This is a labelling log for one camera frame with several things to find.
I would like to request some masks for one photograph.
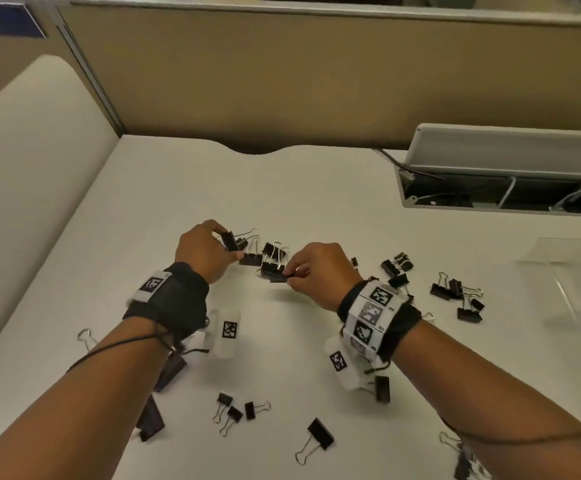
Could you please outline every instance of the clear plastic panel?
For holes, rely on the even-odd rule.
[[[581,397],[581,239],[540,239],[519,265],[542,325]]]

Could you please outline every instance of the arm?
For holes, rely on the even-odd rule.
[[[208,283],[243,256],[227,253],[212,231],[226,230],[206,221],[182,235],[175,253],[175,262],[187,262]],[[153,322],[130,317],[94,350],[154,331]],[[0,436],[0,480],[111,478],[167,355],[157,339],[148,339],[76,366]]]
[[[288,284],[332,311],[361,280],[339,244],[309,244],[284,271],[293,272]],[[581,432],[568,412],[424,321],[402,339],[393,361],[458,431],[499,440]],[[498,480],[581,479],[581,436],[532,445],[462,439]]]

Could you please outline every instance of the finger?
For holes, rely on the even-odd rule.
[[[310,264],[310,260],[315,252],[315,247],[318,245],[319,245],[318,242],[311,242],[310,244],[306,245],[301,251],[295,253],[290,262],[284,268],[284,274],[286,276],[289,276],[292,273],[294,273],[299,266],[303,264]]]
[[[226,253],[226,262],[230,265],[235,261],[239,261],[239,259],[244,257],[243,251],[230,251]]]
[[[308,290],[310,290],[310,276],[307,278],[289,278],[287,283],[293,290],[302,294],[307,295]]]
[[[302,265],[297,267],[293,276],[296,276],[298,278],[305,278],[308,276],[309,273],[310,273],[310,263],[303,263]]]
[[[218,223],[215,219],[209,219],[201,223],[201,226],[204,227],[208,232],[216,232],[221,234],[223,232],[228,232],[228,230],[222,226],[222,224]]]

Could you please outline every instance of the forearm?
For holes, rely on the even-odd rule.
[[[458,430],[520,440],[581,431],[568,412],[429,323],[408,332],[393,361]],[[524,446],[466,442],[498,480],[581,479],[581,438]]]
[[[99,347],[154,331],[129,318]],[[111,478],[167,355],[147,339],[79,364],[0,436],[0,479]]]

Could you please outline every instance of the white marker block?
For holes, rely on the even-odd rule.
[[[209,330],[213,330],[212,337],[206,342],[210,353],[217,358],[233,358],[239,338],[241,313],[236,308],[218,308],[208,314],[210,319]]]
[[[360,357],[353,348],[346,345],[339,335],[335,335],[324,342],[324,352],[328,356],[337,379],[346,390],[355,390],[364,387],[372,380],[364,371],[371,369],[370,362]]]

